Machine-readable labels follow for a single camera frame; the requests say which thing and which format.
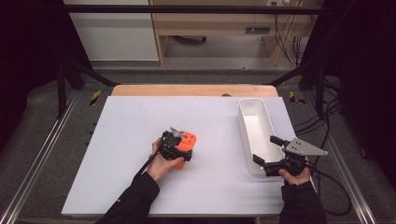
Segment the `white tabletop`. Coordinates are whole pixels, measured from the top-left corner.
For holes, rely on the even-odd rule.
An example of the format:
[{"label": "white tabletop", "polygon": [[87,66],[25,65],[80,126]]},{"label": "white tabletop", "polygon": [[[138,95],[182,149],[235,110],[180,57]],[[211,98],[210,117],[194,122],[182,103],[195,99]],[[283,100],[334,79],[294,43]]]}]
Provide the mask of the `white tabletop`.
[{"label": "white tabletop", "polygon": [[[248,171],[237,115],[242,97],[110,96],[62,214],[100,216],[131,184],[151,143],[170,127],[194,133],[191,161],[160,182],[152,217],[279,214],[280,177]],[[276,136],[295,137],[280,97],[262,98]]]}]

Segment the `black sleeve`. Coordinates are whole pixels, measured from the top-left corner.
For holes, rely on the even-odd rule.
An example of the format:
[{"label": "black sleeve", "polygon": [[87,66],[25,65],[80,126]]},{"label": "black sleeve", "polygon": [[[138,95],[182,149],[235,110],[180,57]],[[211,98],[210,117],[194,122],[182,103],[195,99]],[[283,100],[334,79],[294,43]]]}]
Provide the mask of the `black sleeve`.
[{"label": "black sleeve", "polygon": [[283,186],[282,198],[285,205],[280,212],[280,224],[327,223],[324,208],[310,181],[299,186]]},{"label": "black sleeve", "polygon": [[149,208],[159,193],[160,188],[157,183],[148,173],[143,173],[96,223],[144,223],[148,217]]}]

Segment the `metal bracket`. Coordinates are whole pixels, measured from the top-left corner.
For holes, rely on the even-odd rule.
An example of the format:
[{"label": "metal bracket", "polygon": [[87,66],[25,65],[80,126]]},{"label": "metal bracket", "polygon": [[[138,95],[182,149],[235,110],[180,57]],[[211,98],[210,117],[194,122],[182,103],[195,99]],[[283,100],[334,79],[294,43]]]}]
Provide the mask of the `metal bracket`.
[{"label": "metal bracket", "polygon": [[291,152],[293,154],[297,154],[300,156],[327,156],[329,155],[329,152],[312,146],[311,144],[298,139],[294,138],[287,147],[285,147],[285,150],[288,152]]},{"label": "metal bracket", "polygon": [[172,127],[171,127],[171,132],[172,132],[172,135],[174,137],[180,137],[180,138],[186,138],[187,137],[186,134],[181,133],[180,131],[178,131],[178,130],[172,128]]}]

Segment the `person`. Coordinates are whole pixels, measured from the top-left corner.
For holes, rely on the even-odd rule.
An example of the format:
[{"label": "person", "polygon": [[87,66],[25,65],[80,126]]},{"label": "person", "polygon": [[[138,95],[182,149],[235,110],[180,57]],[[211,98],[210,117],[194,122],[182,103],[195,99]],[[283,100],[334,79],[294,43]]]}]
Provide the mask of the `person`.
[{"label": "person", "polygon": [[[156,152],[159,143],[160,138],[152,143],[150,155]],[[181,162],[183,158],[168,161],[161,154],[156,156],[147,171],[134,178],[131,186],[121,194],[96,224],[145,223],[150,206],[160,193],[159,181]],[[283,169],[279,170],[279,174],[285,179],[285,186],[281,187],[284,207],[279,215],[279,223],[327,223],[324,208],[311,184],[309,169],[305,168],[297,176]]]}]

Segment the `white plastic container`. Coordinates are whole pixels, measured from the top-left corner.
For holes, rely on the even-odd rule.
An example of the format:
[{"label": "white plastic container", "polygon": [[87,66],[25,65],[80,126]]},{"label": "white plastic container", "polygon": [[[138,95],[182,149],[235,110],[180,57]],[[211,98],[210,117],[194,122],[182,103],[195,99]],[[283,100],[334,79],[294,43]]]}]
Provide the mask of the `white plastic container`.
[{"label": "white plastic container", "polygon": [[253,161],[253,154],[265,162],[280,161],[284,158],[281,147],[270,142],[275,135],[262,99],[243,99],[239,101],[239,130],[244,144],[247,168],[253,175],[264,175],[264,170]]}]

